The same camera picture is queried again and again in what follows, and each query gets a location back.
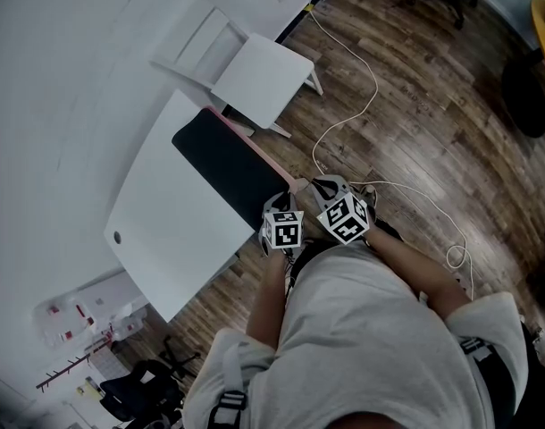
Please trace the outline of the person's right forearm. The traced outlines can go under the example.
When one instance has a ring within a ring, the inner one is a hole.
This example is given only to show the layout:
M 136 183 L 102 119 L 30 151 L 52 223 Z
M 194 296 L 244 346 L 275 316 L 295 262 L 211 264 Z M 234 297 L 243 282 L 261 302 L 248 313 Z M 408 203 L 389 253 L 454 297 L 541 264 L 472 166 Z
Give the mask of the person's right forearm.
M 428 308 L 441 319 L 467 305 L 471 299 L 455 278 L 436 261 L 417 249 L 371 226 L 365 233 L 368 245 L 419 296 L 427 297 Z

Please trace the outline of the white chair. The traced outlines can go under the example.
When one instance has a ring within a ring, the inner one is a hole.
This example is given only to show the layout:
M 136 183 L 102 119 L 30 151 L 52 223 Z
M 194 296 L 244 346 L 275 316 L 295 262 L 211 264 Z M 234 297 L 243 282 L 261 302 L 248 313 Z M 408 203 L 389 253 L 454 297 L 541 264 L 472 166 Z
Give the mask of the white chair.
M 204 79 L 197 67 L 227 29 L 235 33 L 241 46 L 217 70 L 215 79 Z M 151 61 L 193 81 L 256 126 L 287 139 L 291 134 L 277 119 L 298 90 L 307 85 L 323 94 L 312 61 L 269 38 L 247 33 L 210 0 L 191 3 L 157 46 Z

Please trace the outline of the clear water jug red cap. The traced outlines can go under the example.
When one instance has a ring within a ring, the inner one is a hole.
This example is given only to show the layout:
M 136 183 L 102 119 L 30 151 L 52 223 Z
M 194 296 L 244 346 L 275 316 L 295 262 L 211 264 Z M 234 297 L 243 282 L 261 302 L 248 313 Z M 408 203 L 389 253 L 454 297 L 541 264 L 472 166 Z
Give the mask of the clear water jug red cap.
M 136 332 L 139 332 L 144 326 L 146 317 L 147 309 L 142 307 L 123 319 L 114 321 L 111 330 L 112 341 L 123 341 Z

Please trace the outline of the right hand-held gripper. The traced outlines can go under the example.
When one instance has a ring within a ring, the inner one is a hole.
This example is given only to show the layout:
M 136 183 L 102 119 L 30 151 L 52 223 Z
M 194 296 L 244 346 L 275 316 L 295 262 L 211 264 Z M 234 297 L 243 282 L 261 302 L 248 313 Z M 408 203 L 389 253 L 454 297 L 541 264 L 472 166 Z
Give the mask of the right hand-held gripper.
M 321 225 L 342 244 L 361 238 L 369 230 L 366 203 L 348 193 L 348 182 L 340 175 L 325 174 L 312 179 L 314 199 L 322 210 L 317 216 Z M 344 195 L 330 206 L 331 195 Z

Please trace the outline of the brown coat rack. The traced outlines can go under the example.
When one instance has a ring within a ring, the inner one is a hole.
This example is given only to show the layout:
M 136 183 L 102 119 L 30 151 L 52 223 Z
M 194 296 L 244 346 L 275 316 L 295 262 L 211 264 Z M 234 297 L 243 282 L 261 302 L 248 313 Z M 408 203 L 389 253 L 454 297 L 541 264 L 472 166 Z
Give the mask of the brown coat rack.
M 89 362 L 90 356 L 91 354 L 88 353 L 82 357 L 75 357 L 74 359 L 68 359 L 66 366 L 63 366 L 57 370 L 52 370 L 51 372 L 46 372 L 46 378 L 43 381 L 39 382 L 35 386 L 35 389 L 44 393 L 45 389 L 47 389 L 52 382 L 56 381 L 58 378 L 62 377 L 63 375 L 70 374 L 75 367 L 79 365 L 87 364 Z

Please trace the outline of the black mesh office chair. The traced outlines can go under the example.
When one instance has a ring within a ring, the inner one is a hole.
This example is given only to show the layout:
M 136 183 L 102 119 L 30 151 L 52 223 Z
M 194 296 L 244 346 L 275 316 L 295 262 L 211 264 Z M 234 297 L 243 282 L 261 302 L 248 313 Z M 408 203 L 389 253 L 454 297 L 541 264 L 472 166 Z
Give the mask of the black mesh office chair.
M 178 360 L 169 344 L 163 339 L 164 350 L 157 359 L 139 361 L 126 375 L 100 383 L 100 404 L 119 421 L 124 429 L 172 429 L 182 427 L 182 405 L 185 392 L 180 380 L 197 375 L 187 369 L 187 364 L 201 358 L 199 352 Z

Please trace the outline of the clear water bottle red label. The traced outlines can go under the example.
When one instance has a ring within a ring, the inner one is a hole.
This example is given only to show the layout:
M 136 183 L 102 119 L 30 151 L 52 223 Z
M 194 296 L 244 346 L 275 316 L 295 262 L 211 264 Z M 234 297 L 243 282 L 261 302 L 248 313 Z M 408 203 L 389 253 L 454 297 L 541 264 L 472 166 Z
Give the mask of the clear water bottle red label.
M 75 294 L 66 294 L 35 307 L 33 323 L 45 344 L 58 349 L 88 332 L 95 320 Z

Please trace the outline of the person's black trousers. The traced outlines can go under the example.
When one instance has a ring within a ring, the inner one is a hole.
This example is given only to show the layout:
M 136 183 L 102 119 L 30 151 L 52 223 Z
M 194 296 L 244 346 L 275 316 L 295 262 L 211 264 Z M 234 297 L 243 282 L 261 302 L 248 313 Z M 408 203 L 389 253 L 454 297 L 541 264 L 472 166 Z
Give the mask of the person's black trousers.
M 402 241 L 403 239 L 399 235 L 396 229 L 391 227 L 388 223 L 385 221 L 377 218 L 375 220 L 375 226 L 379 229 L 385 231 L 390 236 L 396 238 L 397 240 Z M 299 273 L 302 271 L 302 269 L 305 267 L 305 265 L 310 262 L 314 257 L 317 257 L 319 254 L 323 253 L 324 251 L 334 248 L 338 245 L 338 243 L 334 240 L 324 240 L 324 239 L 307 239 L 306 245 L 304 247 L 304 250 L 301 252 L 301 254 L 298 256 L 298 258 L 295 260 L 291 270 L 290 270 L 290 279 L 295 282 Z

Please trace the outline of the white storage boxes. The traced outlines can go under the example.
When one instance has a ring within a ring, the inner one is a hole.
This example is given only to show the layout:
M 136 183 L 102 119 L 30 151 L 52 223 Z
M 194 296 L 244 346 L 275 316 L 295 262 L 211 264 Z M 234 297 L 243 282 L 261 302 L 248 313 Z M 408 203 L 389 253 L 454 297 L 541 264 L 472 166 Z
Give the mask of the white storage boxes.
M 121 320 L 146 306 L 148 300 L 126 272 L 90 284 L 75 294 L 75 308 L 95 325 Z

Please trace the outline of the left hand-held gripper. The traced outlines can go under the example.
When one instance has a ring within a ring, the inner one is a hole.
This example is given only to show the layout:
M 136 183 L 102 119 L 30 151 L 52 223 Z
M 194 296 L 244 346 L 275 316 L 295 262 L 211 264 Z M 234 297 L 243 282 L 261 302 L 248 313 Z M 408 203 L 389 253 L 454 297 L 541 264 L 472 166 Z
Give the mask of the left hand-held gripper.
M 264 222 L 259 240 L 264 251 L 299 248 L 303 238 L 303 211 L 296 210 L 296 198 L 291 192 L 276 194 L 264 204 Z

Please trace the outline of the person's grey shirt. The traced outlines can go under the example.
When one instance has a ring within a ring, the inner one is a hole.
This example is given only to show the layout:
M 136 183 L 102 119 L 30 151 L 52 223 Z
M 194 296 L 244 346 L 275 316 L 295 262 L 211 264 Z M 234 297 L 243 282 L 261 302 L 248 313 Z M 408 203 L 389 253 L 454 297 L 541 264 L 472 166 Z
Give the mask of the person's grey shirt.
M 406 429 L 496 429 L 524 396 L 527 350 L 509 293 L 443 320 L 356 241 L 308 262 L 285 305 L 276 350 L 216 334 L 185 429 L 325 429 L 358 413 Z

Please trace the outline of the person's left forearm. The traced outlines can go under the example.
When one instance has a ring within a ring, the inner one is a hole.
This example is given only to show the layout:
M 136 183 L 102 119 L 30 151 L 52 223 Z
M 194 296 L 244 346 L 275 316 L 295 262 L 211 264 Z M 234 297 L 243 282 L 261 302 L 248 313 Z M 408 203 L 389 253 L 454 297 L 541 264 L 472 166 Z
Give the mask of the person's left forearm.
M 278 249 L 267 259 L 251 313 L 246 335 L 276 350 L 285 312 L 285 266 L 286 257 Z

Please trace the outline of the black round stool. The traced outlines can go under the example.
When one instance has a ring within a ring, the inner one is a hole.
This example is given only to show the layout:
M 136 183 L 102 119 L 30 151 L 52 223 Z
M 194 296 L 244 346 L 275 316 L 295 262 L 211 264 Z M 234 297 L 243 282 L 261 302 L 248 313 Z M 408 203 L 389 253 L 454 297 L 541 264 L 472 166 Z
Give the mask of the black round stool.
M 544 59 L 540 48 L 506 65 L 501 79 L 502 96 L 516 127 L 527 137 L 545 133 L 545 94 L 531 68 Z

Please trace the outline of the pink and black mat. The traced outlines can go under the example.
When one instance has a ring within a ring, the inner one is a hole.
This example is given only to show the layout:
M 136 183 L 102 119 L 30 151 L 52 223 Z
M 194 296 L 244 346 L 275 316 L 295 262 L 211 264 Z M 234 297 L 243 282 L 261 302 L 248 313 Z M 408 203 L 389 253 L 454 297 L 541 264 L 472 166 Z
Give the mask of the pink and black mat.
M 212 107 L 178 130 L 172 144 L 253 230 L 266 201 L 296 189 L 288 172 Z

